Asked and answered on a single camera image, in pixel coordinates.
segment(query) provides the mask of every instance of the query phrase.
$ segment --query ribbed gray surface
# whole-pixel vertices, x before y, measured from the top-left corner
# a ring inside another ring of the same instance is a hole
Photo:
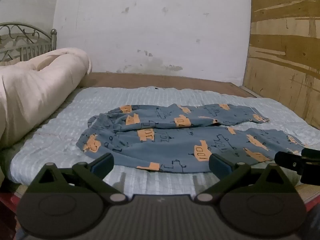
[[[227,227],[214,208],[197,205],[188,196],[136,196],[127,205],[110,208],[98,226],[73,239],[258,240]],[[298,240],[295,235],[279,239]]]
[[[7,168],[8,177],[13,182],[29,185],[47,162],[54,162],[59,168],[69,168],[80,161],[92,161],[76,147],[76,142],[87,128],[90,117],[122,105],[169,106],[174,103],[183,106],[228,103],[255,107],[271,121],[264,124],[248,122],[234,126],[235,129],[283,130],[295,135],[303,143],[320,149],[320,131],[307,125],[295,113],[272,99],[241,98],[190,89],[87,88],[75,90],[41,127],[29,133],[24,140],[11,149],[0,152],[1,167]],[[295,173],[289,171],[286,173],[294,184],[298,182],[299,178]],[[193,196],[216,183],[218,179],[212,173],[150,173],[115,166],[104,181],[128,196],[132,194],[191,194]]]

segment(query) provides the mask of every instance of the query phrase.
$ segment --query rolled blanket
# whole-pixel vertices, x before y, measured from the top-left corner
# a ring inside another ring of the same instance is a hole
[[[0,67],[0,149],[47,119],[91,69],[89,56],[76,48]]]

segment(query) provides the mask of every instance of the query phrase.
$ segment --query wooden bed board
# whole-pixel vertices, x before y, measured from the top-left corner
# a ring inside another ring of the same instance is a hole
[[[220,94],[234,95],[239,97],[254,97],[247,91],[237,87],[230,82],[218,82],[212,80],[163,76],[134,73],[90,73],[87,75],[79,87],[112,87],[112,88],[139,88],[139,87],[159,87],[193,89],[202,91],[214,91]]]

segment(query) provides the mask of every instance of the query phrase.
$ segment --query bed sheet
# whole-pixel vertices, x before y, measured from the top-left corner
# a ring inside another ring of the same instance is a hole
[[[155,87],[86,88],[72,92],[61,107],[39,128],[30,132],[12,148],[0,152],[0,166],[5,167],[7,177],[16,183],[29,185],[38,171],[47,162],[59,168],[92,159],[76,147],[81,133],[87,128],[90,117],[108,112],[122,105],[178,105],[200,106],[207,104],[233,104],[255,107],[270,122],[252,122],[233,126],[238,130],[248,128],[277,129],[295,135],[309,147],[320,149],[320,131],[309,126],[294,112],[269,98],[241,98],[221,95],[212,91],[162,89]],[[265,167],[259,163],[255,167]],[[299,176],[284,169],[294,185]],[[105,182],[132,194],[195,194],[219,181],[212,173],[175,174],[148,172],[124,166],[114,166]]]

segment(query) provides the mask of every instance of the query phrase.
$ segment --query metal headboard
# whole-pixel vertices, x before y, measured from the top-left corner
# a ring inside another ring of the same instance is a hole
[[[0,62],[17,57],[20,57],[21,61],[26,61],[56,48],[56,29],[47,34],[25,23],[0,23]]]

